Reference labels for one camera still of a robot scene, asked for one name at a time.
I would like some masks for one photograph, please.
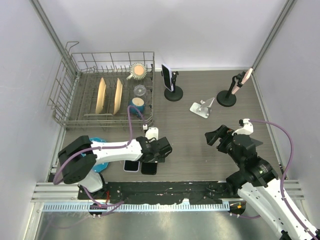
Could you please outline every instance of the phone stand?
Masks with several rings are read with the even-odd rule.
[[[207,119],[211,113],[211,106],[214,102],[215,98],[210,98],[206,101],[200,101],[201,104],[194,102],[190,107],[190,111]]]
[[[246,72],[243,71],[242,73],[239,73],[236,76],[233,76],[232,83],[229,87],[229,90],[223,90],[218,93],[216,96],[217,102],[224,107],[232,107],[236,104],[237,98],[236,95],[232,93],[232,90],[234,89],[234,86],[236,85],[236,79],[238,80],[237,86],[241,88],[243,86],[242,80],[244,79],[244,76],[246,75]]]
[[[178,71],[172,72],[171,82],[173,85],[173,91],[170,91],[167,88],[164,90],[164,97],[171,102],[179,101],[184,96],[184,91],[181,89],[181,87],[176,86],[177,75],[179,75]]]

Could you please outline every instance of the wooden plate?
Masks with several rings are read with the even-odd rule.
[[[114,111],[113,111],[113,115],[115,115],[120,109],[122,88],[123,88],[123,85],[122,85],[120,79],[118,78],[118,81],[116,82],[116,90],[115,90],[115,96],[114,96]]]
[[[100,114],[101,111],[104,109],[105,98],[106,98],[106,88],[107,88],[106,82],[102,77],[100,80],[99,89],[98,89],[98,96],[97,96],[96,106],[95,106],[95,114]]]

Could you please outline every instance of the black phone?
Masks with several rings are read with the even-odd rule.
[[[123,170],[125,172],[138,172],[139,171],[140,162],[139,161],[129,161],[125,160],[123,165]]]
[[[156,175],[158,163],[147,163],[141,164],[141,173],[145,175]]]

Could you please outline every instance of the wire dish rack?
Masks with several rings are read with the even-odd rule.
[[[70,53],[79,42],[68,42],[65,50],[69,62],[60,62],[48,100],[53,110],[52,117],[65,128],[110,128],[127,127],[127,107],[135,97],[134,88],[144,85],[143,116],[148,125],[153,124],[153,89],[155,77],[155,53],[140,52],[78,52]],[[143,63],[147,69],[143,80],[126,80],[130,65]],[[106,83],[104,107],[96,114],[98,89],[101,78]],[[123,84],[119,111],[113,115],[117,80]],[[133,127],[141,127],[142,119],[131,114]]]

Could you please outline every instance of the robotic arm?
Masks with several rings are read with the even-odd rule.
[[[165,158],[172,152],[172,147],[166,137],[158,139],[159,130],[150,127],[145,136],[127,142],[91,142],[88,136],[80,136],[58,153],[59,163],[62,165],[73,154],[84,150],[73,158],[62,170],[65,184],[75,184],[86,187],[94,193],[104,186],[101,174],[92,170],[94,165],[114,161],[140,161],[143,163],[164,163]]]
[[[280,240],[310,240],[311,235],[289,210],[281,195],[281,181],[273,167],[258,156],[256,146],[262,143],[250,138],[253,125],[249,119],[239,121],[242,128],[230,129],[221,125],[217,130],[205,134],[207,144],[219,152],[229,154],[239,167],[226,179],[227,188],[233,195],[247,201],[268,223]],[[289,195],[285,198],[308,230],[320,239],[320,232],[303,216]]]

